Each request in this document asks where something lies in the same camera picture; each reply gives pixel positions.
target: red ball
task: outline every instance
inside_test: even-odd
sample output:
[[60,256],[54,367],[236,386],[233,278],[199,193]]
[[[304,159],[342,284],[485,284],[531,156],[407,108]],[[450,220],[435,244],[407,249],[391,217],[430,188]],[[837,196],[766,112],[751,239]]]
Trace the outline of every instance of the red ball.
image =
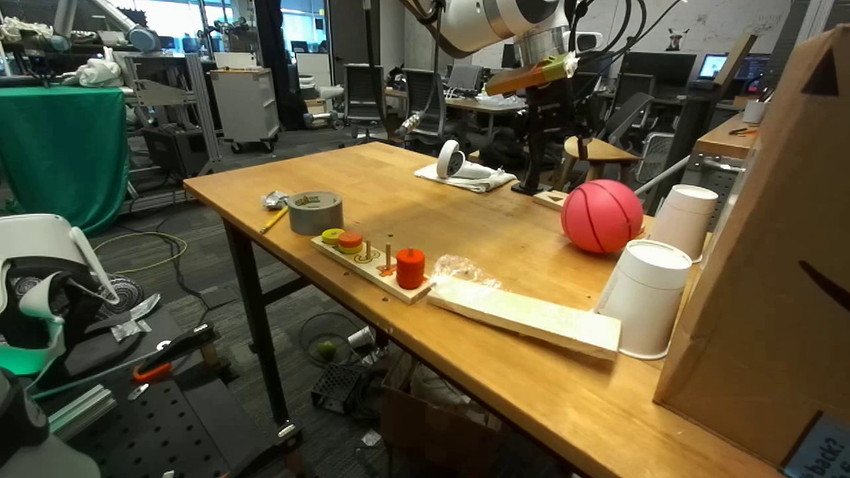
[[589,256],[617,256],[641,233],[642,204],[617,180],[586,180],[574,188],[560,209],[563,233]]

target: paper cup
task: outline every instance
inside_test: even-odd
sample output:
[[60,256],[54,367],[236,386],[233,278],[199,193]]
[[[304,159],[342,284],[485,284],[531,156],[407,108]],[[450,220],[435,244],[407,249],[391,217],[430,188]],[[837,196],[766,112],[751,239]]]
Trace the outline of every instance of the paper cup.
[[717,192],[691,187],[691,184],[678,184],[671,187],[671,192],[667,193],[667,203],[657,215],[650,239],[667,243],[682,249],[685,256],[691,256],[691,260],[698,260],[714,209],[717,209]]
[[747,102],[744,106],[744,124],[760,124],[766,116],[767,103],[766,102]]
[[689,282],[691,258],[663,243],[636,239],[620,256],[598,313],[622,321],[620,351],[662,359]]

